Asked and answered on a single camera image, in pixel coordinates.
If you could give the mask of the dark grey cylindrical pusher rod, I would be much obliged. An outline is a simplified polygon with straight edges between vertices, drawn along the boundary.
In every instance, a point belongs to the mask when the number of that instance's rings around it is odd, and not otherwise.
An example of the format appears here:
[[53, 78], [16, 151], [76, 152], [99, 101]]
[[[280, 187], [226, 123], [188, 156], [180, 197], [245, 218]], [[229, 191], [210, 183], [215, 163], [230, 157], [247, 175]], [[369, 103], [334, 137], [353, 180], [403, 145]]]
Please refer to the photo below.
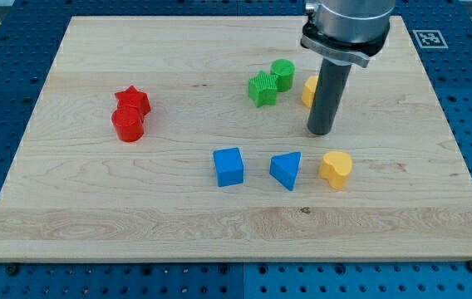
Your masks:
[[307, 128], [314, 135], [327, 135], [331, 131], [350, 70], [350, 65], [339, 66], [322, 59], [307, 121]]

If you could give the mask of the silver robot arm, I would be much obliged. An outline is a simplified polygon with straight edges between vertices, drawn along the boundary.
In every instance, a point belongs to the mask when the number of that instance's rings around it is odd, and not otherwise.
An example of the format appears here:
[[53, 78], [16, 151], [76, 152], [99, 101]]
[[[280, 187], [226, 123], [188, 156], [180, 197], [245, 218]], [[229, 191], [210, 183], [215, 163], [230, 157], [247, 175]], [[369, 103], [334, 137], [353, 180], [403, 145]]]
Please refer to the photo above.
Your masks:
[[313, 0], [305, 2], [307, 22], [300, 44], [322, 56], [307, 128], [331, 129], [353, 65], [365, 68], [384, 46], [395, 0]]

